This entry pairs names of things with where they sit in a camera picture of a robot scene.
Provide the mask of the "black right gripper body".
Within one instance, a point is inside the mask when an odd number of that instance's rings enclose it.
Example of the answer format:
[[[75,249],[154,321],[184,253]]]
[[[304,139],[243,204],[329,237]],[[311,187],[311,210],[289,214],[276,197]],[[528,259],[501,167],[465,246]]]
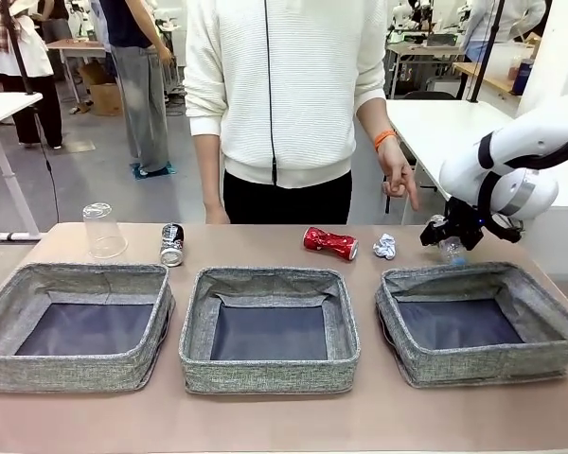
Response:
[[[450,198],[446,202],[444,218],[446,236],[478,237],[483,235],[484,220],[475,207],[464,201]]]

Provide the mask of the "person's left hand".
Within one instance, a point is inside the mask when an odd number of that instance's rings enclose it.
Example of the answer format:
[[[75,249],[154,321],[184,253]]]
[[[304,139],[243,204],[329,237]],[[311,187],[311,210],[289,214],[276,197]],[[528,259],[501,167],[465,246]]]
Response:
[[[391,198],[407,197],[413,210],[419,208],[419,199],[415,174],[403,152],[398,140],[391,136],[384,139],[378,147],[378,160],[386,179],[384,192]]]

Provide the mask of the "person's right hand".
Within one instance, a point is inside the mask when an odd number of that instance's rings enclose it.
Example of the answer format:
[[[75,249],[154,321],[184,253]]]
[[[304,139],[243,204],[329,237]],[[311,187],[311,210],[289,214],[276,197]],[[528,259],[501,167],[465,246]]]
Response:
[[[204,205],[204,210],[206,224],[224,225],[230,223],[230,218],[220,202],[206,203]]]

